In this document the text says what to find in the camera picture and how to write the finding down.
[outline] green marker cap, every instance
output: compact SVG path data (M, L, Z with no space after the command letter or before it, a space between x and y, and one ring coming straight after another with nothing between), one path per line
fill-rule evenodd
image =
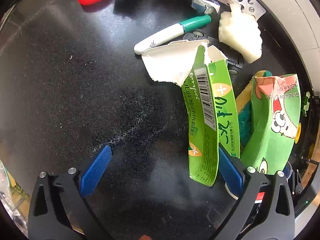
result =
M179 24L182 25L184 32L187 33L187 32L193 31L194 29L205 26L210 22L211 22L210 15L204 15L204 16L193 17L191 19L179 22Z

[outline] silver bolt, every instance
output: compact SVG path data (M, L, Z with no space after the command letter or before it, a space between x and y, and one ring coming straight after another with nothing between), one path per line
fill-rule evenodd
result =
M41 171L39 174L40 178L44 178L47 175L47 173L45 171Z
M247 168L247 171L249 171L250 173L255 173L255 172L256 172L256 169L255 169L254 167L252 167L252 166L249 166L249 167Z
M283 171L278 171L277 173L278 173L279 177L283 177L284 176Z
M69 174L75 174L76 171L77 171L76 168L70 168L70 169L68 170L68 173L69 173Z

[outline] cartoon mouth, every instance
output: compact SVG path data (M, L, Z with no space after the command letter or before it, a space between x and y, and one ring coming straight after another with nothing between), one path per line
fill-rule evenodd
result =
M282 107L280 105L280 101L279 101L279 98L277 98L276 100L273 100L273 114L276 112L276 111L281 111L282 110Z

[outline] broken styrofoam chunk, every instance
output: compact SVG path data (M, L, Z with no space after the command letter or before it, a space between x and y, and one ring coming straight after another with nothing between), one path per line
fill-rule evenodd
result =
M220 17L219 41L239 51L248 63L262 55L262 39L254 16L241 12L238 3L230 3L231 13Z
M181 87L192 69L198 46L207 48L208 43L208 40L174 41L148 49L141 56L152 80L172 82ZM209 57L205 60L206 64L211 62Z

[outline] yellow ring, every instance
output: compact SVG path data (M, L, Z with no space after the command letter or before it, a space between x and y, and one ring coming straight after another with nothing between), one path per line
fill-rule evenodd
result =
M295 143L297 143L299 141L300 133L301 133L301 123L298 124L296 138L294 139Z

